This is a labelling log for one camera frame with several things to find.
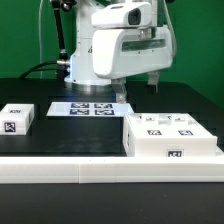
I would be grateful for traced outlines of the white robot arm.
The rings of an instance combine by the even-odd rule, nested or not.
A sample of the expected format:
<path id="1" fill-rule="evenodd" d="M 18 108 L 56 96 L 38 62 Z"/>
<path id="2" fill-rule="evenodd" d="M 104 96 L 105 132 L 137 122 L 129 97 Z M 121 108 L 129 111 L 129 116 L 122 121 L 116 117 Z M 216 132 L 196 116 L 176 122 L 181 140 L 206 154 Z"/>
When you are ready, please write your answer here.
<path id="1" fill-rule="evenodd" d="M 155 87 L 177 44 L 166 0 L 79 0 L 76 50 L 65 84 L 86 93 L 112 89 L 124 103 L 126 79 L 146 73 Z"/>

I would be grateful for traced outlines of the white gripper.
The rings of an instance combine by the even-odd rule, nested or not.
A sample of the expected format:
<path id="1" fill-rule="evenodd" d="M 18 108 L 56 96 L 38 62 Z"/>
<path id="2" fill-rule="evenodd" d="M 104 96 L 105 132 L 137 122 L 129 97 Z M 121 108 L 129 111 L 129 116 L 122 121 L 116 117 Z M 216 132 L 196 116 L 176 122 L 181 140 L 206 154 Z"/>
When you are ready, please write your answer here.
<path id="1" fill-rule="evenodd" d="M 97 30 L 92 40 L 92 59 L 98 77 L 113 79 L 117 103 L 125 103 L 127 98 L 123 77 L 150 72 L 147 89 L 156 94 L 160 78 L 156 70 L 170 67 L 173 61 L 170 31 L 166 26 L 159 27 L 154 38 L 142 38 L 138 29 Z"/>

